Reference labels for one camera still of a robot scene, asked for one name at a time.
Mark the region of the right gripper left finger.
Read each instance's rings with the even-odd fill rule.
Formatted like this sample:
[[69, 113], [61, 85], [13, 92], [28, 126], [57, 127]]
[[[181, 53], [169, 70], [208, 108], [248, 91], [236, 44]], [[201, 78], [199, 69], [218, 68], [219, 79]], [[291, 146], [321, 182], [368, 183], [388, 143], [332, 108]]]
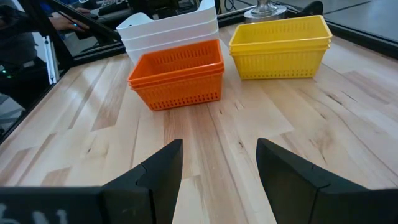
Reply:
[[103, 186], [108, 223], [172, 223], [182, 181], [183, 140], [175, 139]]

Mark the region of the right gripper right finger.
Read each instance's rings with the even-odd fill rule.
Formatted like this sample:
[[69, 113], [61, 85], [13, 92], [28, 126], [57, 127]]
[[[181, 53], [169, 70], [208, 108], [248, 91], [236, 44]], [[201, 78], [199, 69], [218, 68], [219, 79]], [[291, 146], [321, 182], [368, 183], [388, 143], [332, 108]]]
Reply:
[[310, 223], [321, 190], [333, 194], [367, 190], [265, 138], [257, 140], [256, 162], [277, 223]]

